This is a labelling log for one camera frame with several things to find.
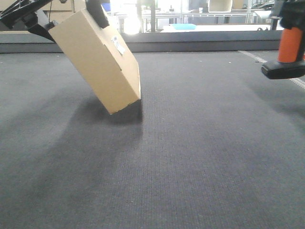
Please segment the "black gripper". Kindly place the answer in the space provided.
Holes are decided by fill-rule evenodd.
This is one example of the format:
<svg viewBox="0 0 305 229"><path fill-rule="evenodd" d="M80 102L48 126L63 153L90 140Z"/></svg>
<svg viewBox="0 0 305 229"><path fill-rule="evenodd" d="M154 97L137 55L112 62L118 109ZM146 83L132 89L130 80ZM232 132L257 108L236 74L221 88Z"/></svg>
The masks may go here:
<svg viewBox="0 0 305 229"><path fill-rule="evenodd" d="M12 29L23 19L28 32L55 42L49 30L58 24L57 21L51 21L43 11L37 11L50 2L52 0L16 0L0 13L0 21Z"/></svg>

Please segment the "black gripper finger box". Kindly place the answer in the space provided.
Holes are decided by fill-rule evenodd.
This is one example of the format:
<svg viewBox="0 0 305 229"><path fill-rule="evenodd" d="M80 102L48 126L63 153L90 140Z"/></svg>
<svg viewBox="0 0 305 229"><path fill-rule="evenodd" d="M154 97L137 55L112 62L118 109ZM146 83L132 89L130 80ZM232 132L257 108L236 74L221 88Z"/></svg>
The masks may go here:
<svg viewBox="0 0 305 229"><path fill-rule="evenodd" d="M87 0L86 9L100 28L104 29L110 25L100 0Z"/></svg>

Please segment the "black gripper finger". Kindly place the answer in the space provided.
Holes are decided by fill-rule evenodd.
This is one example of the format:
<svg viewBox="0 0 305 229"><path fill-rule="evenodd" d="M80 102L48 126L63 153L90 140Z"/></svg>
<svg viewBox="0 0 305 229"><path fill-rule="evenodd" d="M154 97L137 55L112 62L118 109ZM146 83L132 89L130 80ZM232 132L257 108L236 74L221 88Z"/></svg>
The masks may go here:
<svg viewBox="0 0 305 229"><path fill-rule="evenodd" d="M275 0L269 18L278 19L281 17L281 11L285 4L285 0Z"/></svg>

